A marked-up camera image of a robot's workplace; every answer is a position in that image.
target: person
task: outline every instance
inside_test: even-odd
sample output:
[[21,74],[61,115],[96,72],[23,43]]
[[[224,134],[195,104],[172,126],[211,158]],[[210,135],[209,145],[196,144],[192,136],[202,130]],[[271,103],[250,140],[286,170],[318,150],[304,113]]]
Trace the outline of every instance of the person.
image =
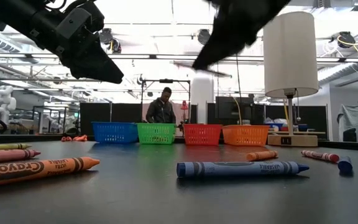
[[161,97],[151,102],[146,114],[147,122],[176,124],[177,118],[173,112],[172,104],[169,102],[171,94],[172,90],[169,87],[165,87]]

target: basket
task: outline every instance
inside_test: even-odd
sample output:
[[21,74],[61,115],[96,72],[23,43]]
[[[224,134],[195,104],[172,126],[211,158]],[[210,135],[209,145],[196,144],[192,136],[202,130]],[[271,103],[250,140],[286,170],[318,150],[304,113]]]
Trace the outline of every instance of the basket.
[[100,143],[132,143],[137,141],[135,123],[92,122],[94,139]]
[[223,127],[224,143],[233,146],[266,145],[269,126],[229,125]]
[[222,130],[220,124],[185,124],[184,129],[187,145],[219,145]]
[[137,124],[141,144],[172,144],[176,125],[174,124]]

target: lamp base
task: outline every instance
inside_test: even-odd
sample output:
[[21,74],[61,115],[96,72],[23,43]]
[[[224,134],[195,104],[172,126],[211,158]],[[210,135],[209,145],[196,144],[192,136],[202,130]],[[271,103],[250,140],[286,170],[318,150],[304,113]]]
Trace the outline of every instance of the lamp base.
[[317,147],[317,136],[300,135],[269,135],[267,138],[269,146],[289,146],[289,147]]

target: orange basket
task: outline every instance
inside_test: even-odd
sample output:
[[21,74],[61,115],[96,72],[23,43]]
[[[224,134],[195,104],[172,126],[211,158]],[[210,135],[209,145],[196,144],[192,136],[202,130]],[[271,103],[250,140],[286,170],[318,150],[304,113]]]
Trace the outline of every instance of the orange basket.
[[222,130],[220,124],[185,124],[184,129],[187,145],[219,145]]
[[269,126],[264,125],[228,125],[223,127],[224,143],[233,146],[266,145]]

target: pink crayon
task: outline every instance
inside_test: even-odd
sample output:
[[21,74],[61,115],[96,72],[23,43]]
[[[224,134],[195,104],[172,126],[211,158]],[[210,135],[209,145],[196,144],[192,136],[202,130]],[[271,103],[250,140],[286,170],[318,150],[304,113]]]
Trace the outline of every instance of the pink crayon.
[[301,153],[302,155],[313,159],[321,159],[329,162],[339,161],[339,156],[335,154],[321,153],[321,152],[314,152],[314,151],[307,151],[307,150],[301,151]]
[[39,154],[41,154],[41,152],[32,149],[0,150],[0,162],[30,159]]

